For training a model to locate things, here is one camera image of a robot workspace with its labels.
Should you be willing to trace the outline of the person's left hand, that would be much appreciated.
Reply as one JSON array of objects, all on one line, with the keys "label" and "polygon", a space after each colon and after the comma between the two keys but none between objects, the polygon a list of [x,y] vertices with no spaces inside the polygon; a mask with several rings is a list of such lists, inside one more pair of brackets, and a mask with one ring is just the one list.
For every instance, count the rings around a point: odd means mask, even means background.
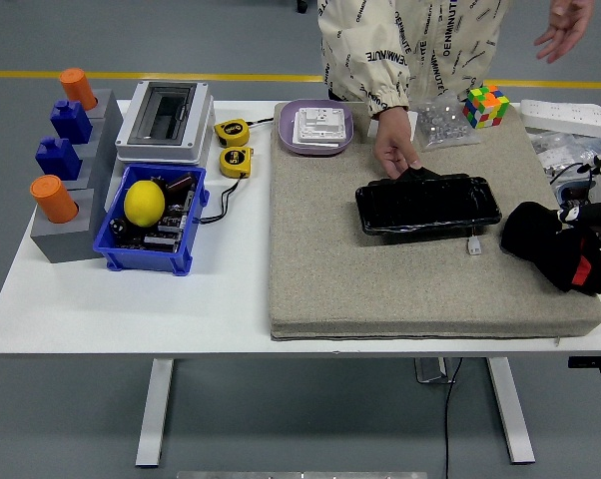
[{"label": "person's left hand", "polygon": [[548,26],[534,41],[536,58],[551,64],[569,53],[584,37],[594,8],[594,0],[551,0]]}]

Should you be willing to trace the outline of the person's right hand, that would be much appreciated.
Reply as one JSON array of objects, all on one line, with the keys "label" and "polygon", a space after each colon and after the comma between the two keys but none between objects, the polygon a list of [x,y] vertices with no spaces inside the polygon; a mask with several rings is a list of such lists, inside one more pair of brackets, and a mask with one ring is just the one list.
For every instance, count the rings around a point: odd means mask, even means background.
[{"label": "person's right hand", "polygon": [[408,111],[391,107],[372,118],[377,120],[373,154],[387,176],[396,180],[409,169],[420,169],[422,163],[411,141]]}]

